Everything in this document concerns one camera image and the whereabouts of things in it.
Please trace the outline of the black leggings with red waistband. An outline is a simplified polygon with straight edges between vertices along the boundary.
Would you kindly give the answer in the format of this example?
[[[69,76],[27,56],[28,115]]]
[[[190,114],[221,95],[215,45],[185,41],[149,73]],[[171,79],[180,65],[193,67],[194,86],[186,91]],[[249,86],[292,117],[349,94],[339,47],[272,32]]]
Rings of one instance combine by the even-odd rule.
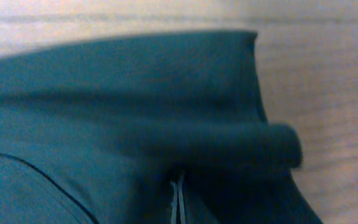
[[[0,223],[319,223],[267,120],[257,33],[102,39],[0,58]]]

